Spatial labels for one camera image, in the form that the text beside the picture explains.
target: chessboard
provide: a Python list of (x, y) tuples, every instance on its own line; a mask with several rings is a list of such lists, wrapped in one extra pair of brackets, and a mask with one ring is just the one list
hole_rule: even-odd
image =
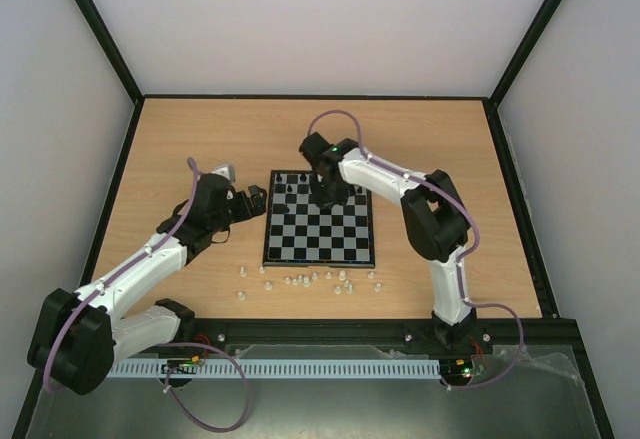
[(371, 192), (352, 188), (344, 206), (311, 201), (310, 171), (271, 171), (264, 266), (375, 267)]

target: chess square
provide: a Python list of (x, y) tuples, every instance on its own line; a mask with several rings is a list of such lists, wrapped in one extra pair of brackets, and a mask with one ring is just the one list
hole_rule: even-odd
[(319, 249), (307, 249), (307, 260), (318, 261), (320, 259)]
[(271, 240), (269, 241), (269, 246), (270, 247), (282, 247), (282, 240), (283, 240), (283, 237), (281, 235), (280, 236), (273, 236), (271, 238)]
[(356, 261), (367, 262), (371, 259), (371, 253), (368, 249), (356, 249)]
[(323, 249), (331, 249), (331, 237), (319, 237), (320, 247)]
[(331, 249), (331, 260), (332, 261), (344, 261), (344, 250), (343, 249)]

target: red wire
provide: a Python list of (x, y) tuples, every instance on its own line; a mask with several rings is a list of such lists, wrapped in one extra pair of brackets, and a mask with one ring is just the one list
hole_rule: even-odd
[[(207, 346), (211, 345), (211, 340), (205, 335), (205, 334), (198, 334), (196, 337), (193, 338), (196, 342), (201, 342)], [(203, 349), (203, 357), (205, 360), (207, 360), (207, 358), (209, 357), (209, 350), (208, 349)]]

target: white cable tray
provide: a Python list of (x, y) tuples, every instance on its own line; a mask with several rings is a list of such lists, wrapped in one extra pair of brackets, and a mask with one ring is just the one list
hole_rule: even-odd
[[(438, 361), (238, 359), (248, 379), (440, 379)], [(107, 377), (158, 378), (167, 372), (166, 359), (133, 358), (116, 364)], [(176, 370), (172, 378), (238, 378), (225, 359), (208, 359), (203, 366)]]

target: white enclosure wall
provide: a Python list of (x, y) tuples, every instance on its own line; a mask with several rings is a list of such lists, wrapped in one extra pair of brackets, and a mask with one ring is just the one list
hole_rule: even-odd
[(94, 0), (144, 93), (490, 95), (542, 0)]
[(638, 437), (640, 0), (564, 0), (502, 119), (560, 312), (617, 437)]
[(0, 0), (0, 437), (43, 299), (77, 287), (132, 112), (73, 0)]

